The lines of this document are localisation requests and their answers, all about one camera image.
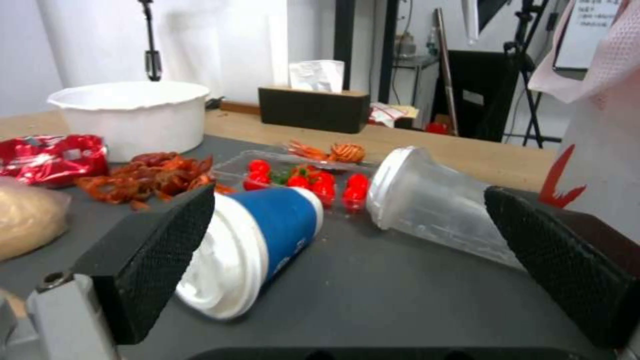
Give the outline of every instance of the plastic cup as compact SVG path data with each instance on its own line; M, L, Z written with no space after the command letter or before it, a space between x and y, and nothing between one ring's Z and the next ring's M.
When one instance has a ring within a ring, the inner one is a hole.
M322 223L322 204L305 189L217 193L209 228L176 294L212 318L240 316L260 287L314 239Z
M374 175L367 209L381 229L522 269L486 211L487 186L435 163L424 149L403 147L392 151Z

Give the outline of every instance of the textured gripper pad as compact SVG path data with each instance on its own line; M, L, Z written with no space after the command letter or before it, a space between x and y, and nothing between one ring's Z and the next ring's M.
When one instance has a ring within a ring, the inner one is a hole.
M211 221L213 185L125 217L73 267L89 275L117 344L141 342L155 324Z
M487 210L511 250L597 346L623 346L640 313L640 248L591 215L489 187Z

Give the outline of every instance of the clear plastic cup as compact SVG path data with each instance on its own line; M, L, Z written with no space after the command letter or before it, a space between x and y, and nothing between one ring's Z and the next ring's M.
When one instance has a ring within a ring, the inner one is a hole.
M435 163L424 149L403 147L392 151L373 177L367 210L381 229L522 269L486 211L487 186Z

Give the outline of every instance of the bread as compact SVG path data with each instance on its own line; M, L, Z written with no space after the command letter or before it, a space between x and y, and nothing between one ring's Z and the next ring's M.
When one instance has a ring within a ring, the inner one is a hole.
M67 230L70 197L0 177L0 261L37 249Z

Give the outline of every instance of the plastic container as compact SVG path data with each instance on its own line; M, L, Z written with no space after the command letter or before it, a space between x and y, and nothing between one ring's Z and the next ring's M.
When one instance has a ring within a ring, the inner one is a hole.
M322 223L320 200L308 190L217 193L205 238L176 294L212 318L237 317L253 305L260 287L313 240Z
M271 171L276 174L288 172L297 165L313 165L314 167L331 173L335 178L335 199L329 207L325 206L325 210L329 212L337 211L339 213L352 213L364 210L365 199L363 199L361 207L351 206L349 209L345 207L342 200L342 194L347 188L347 181L353 174L363 174L369 179L376 172L376 168L355 164L336 163L327 161L315 161L307 158L290 154L278 154L275 152L249 150L243 151L240 155L220 163L212 169L212 175L222 185L233 188L235 191L244 191L243 183L248 175L248 166L251 161L261 159L266 160L271 165ZM281 187L277 184L271 184L270 187Z
M209 89L174 81L105 83L66 88L49 96L72 133L102 136L110 162L145 152L185 152L204 137Z
M522 269L484 205L488 184L435 163L424 149L392 151L373 177L367 210L394 228Z

